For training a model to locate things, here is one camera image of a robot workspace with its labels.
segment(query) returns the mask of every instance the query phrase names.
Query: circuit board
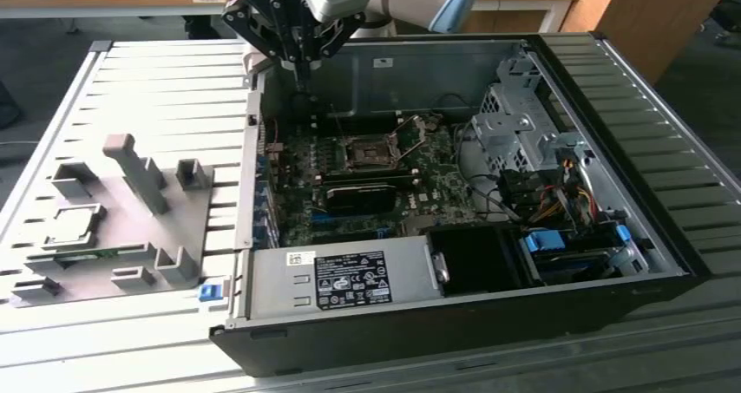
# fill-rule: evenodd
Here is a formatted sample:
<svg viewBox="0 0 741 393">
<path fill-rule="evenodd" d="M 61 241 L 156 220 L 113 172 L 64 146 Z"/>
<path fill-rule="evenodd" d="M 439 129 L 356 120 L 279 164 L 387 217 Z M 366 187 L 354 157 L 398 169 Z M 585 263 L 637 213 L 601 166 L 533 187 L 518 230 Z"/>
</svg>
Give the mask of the circuit board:
<svg viewBox="0 0 741 393">
<path fill-rule="evenodd" d="M 298 129 L 296 134 L 284 139 L 280 154 L 272 157 L 282 246 L 405 237 L 418 235 L 429 226 L 481 220 L 455 165 L 454 126 L 442 125 L 435 115 L 415 117 L 414 122 L 405 123 L 409 118 L 399 120 L 401 127 L 391 136 L 318 137 Z M 399 151 L 391 157 L 395 145 Z M 348 162 L 343 148 L 350 148 L 350 153 L 364 152 L 363 157 Z M 397 160 L 395 168 L 414 170 L 418 175 L 414 189 L 398 192 L 387 212 L 331 215 L 323 204 L 323 190 L 316 185 L 318 174 L 340 174 L 348 168 L 355 171 L 383 169 L 385 163 L 394 163 L 390 160 Z"/>
</svg>

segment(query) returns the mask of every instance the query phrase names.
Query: barcode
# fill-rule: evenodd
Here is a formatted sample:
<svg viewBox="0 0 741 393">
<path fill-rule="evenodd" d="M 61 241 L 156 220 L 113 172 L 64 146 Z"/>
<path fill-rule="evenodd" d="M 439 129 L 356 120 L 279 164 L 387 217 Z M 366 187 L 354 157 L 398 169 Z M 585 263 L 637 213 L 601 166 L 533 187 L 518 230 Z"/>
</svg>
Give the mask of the barcode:
<svg viewBox="0 0 741 393">
<path fill-rule="evenodd" d="M 312 265 L 316 252 L 287 252 L 286 264 L 287 265 Z"/>
</svg>

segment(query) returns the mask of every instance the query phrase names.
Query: blue button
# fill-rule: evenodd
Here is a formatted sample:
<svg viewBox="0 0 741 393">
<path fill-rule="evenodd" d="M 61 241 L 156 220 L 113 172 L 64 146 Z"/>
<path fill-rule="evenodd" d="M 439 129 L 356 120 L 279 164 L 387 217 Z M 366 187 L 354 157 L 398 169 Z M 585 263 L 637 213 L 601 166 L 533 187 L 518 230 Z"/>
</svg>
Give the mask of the blue button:
<svg viewBox="0 0 741 393">
<path fill-rule="evenodd" d="M 561 233 L 555 230 L 534 231 L 525 237 L 530 252 L 562 250 L 566 248 Z"/>
<path fill-rule="evenodd" d="M 525 242 L 527 244 L 529 251 L 530 252 L 537 252 L 538 246 L 537 246 L 537 242 L 535 242 L 535 237 L 533 237 L 533 235 L 527 235 L 525 237 Z"/>
<path fill-rule="evenodd" d="M 626 226 L 617 226 L 615 231 L 622 241 L 630 241 L 632 235 L 630 235 L 630 230 L 628 229 Z"/>
<path fill-rule="evenodd" d="M 211 300 L 222 300 L 222 285 L 202 285 L 200 291 L 198 292 L 198 300 L 200 302 L 208 302 Z"/>
</svg>

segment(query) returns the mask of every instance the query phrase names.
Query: power supply label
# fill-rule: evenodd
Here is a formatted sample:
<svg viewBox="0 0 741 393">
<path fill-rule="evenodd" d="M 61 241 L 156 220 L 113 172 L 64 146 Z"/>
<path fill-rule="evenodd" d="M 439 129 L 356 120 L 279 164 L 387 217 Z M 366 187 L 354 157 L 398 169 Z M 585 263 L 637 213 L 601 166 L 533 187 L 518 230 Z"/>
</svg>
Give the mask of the power supply label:
<svg viewBox="0 0 741 393">
<path fill-rule="evenodd" d="M 322 311 L 391 302 L 383 252 L 316 257 L 316 304 Z"/>
</svg>

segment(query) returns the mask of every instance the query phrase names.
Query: slotted metal surface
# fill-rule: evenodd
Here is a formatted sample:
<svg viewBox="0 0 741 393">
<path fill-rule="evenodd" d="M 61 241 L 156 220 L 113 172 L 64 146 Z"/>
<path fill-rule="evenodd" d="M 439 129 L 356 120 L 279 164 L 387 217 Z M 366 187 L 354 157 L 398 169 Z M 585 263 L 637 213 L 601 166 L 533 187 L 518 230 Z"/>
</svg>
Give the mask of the slotted metal surface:
<svg viewBox="0 0 741 393">
<path fill-rule="evenodd" d="M 701 253 L 712 251 L 708 256 L 738 254 L 737 183 L 717 175 L 712 155 L 692 143 L 684 126 L 661 102 L 652 99 L 653 92 L 624 73 L 610 58 L 613 50 L 607 44 L 595 43 L 589 35 L 553 35 L 545 41 L 555 54 L 566 58 L 563 65 L 574 81 L 680 226 L 685 231 L 706 232 L 688 234 L 696 248 Z M 577 57 L 589 62 L 573 61 Z M 620 100 L 611 96 L 615 90 L 624 95 Z M 553 104 L 565 115 L 555 98 Z M 716 238 L 712 232 L 717 229 L 733 234 Z M 714 273 L 732 272 L 724 265 L 720 267 L 716 263 L 710 269 Z"/>
<path fill-rule="evenodd" d="M 730 185 L 720 179 L 712 159 L 686 137 L 684 129 L 676 126 L 672 117 L 661 108 L 646 108 L 640 102 L 649 94 L 640 81 L 625 74 L 625 67 L 606 55 L 602 46 L 589 36 L 553 35 L 545 39 L 558 45 L 562 61 L 587 97 L 603 100 L 598 104 L 602 108 L 613 108 L 603 109 L 599 114 L 620 135 L 629 155 L 649 169 L 644 176 L 673 215 L 689 221 L 686 235 L 717 274 L 713 280 L 674 301 L 640 308 L 622 322 L 599 332 L 268 380 L 246 377 L 236 364 L 211 345 L 207 328 L 223 324 L 227 305 L 224 302 L 199 304 L 195 291 L 25 309 L 0 305 L 0 380 L 4 386 L 13 386 L 13 391 L 124 390 L 127 393 L 737 390 L 741 224 L 738 215 L 734 217 L 737 206 L 728 190 Z M 235 95 L 227 91 L 239 88 L 230 83 L 234 82 L 231 78 L 243 75 L 240 48 L 235 45 L 234 41 L 115 43 L 117 57 L 92 53 L 43 139 L 51 141 L 47 159 L 75 157 L 84 151 L 87 134 L 95 134 L 89 126 L 97 120 L 138 117 L 143 126 L 138 146 L 142 153 L 154 154 L 158 164 L 171 163 L 180 154 L 192 154 L 216 165 L 218 188 L 206 239 L 207 277 L 231 275 L 236 259 L 231 245 L 240 180 L 240 131 L 231 122 L 242 121 L 247 94 L 243 99 L 236 95 L 234 101 L 215 99 L 227 96 L 232 100 Z M 218 63 L 207 63 L 211 56 L 220 56 Z M 160 57 L 172 59 L 156 66 Z M 136 81 L 150 82 L 151 88 L 136 85 Z M 206 102 L 182 105 L 164 98 L 167 93 L 188 92 L 188 88 L 211 90 L 212 94 L 200 95 L 199 100 Z M 91 91 L 96 95 L 121 94 L 127 99 L 89 100 Z M 158 100 L 160 104 L 154 111 L 138 98 L 142 93 L 159 92 L 166 95 Z M 628 99 L 625 104 L 618 102 L 621 97 Z M 89 105 L 84 102 L 97 107 L 80 109 L 80 105 Z M 164 135 L 152 135 L 155 130 L 146 127 L 148 124 L 170 126 L 170 130 Z M 53 140 L 56 130 L 59 140 Z M 64 141 L 61 137 L 72 137 L 69 134 L 76 134 L 73 141 Z M 31 164 L 39 163 L 39 176 L 48 171 L 48 162 L 43 162 L 45 153 L 41 148 L 31 161 Z M 669 159 L 652 159 L 653 156 Z M 29 172 L 24 174 L 27 179 L 33 169 Z M 3 219 L 13 218 L 13 224 L 24 220 L 31 222 L 12 227 L 4 233 L 4 241 L 33 241 L 44 232 L 44 223 L 37 220 L 53 209 L 49 195 L 53 195 L 53 188 L 44 180 L 35 182 L 24 192 L 13 191 L 12 198 L 21 200 L 21 205 L 19 209 L 5 209 Z M 13 259 L 28 250 L 20 247 L 7 251 L 5 243 L 3 248 L 0 292 L 19 276 L 12 274 L 17 270 Z"/>
</svg>

